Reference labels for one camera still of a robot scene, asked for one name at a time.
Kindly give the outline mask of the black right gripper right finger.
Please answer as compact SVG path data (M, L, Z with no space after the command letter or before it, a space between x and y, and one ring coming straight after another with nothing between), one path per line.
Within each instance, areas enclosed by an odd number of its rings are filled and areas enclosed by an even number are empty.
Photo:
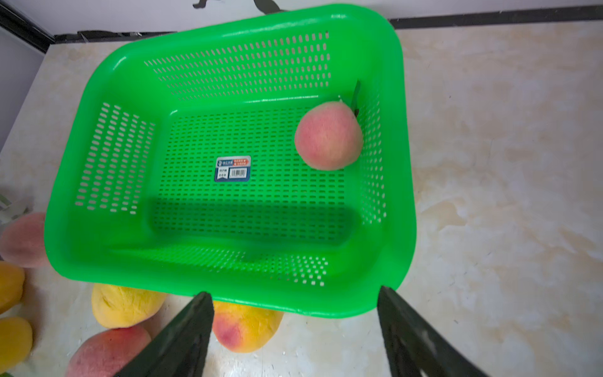
M392 288L381 287L377 311L392 376L486 376Z

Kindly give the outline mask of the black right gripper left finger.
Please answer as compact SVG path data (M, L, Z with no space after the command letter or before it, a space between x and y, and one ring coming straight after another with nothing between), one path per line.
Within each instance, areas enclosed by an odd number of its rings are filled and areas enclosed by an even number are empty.
M116 375L201 376L204 373L214 320L212 297L207 292L192 301Z

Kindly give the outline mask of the yellow peach with green leaf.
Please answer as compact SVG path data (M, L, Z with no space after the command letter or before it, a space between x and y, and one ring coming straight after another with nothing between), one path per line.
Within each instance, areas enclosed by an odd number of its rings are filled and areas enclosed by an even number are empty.
M1 319L1 373L24 361L32 349L33 333L30 323L21 317Z

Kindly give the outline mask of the yellow peach with red spot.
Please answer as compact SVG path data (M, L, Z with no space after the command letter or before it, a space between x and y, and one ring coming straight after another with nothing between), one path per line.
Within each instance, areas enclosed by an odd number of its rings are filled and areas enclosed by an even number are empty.
M25 271L9 262L0 262L0 314L16 306L23 295Z

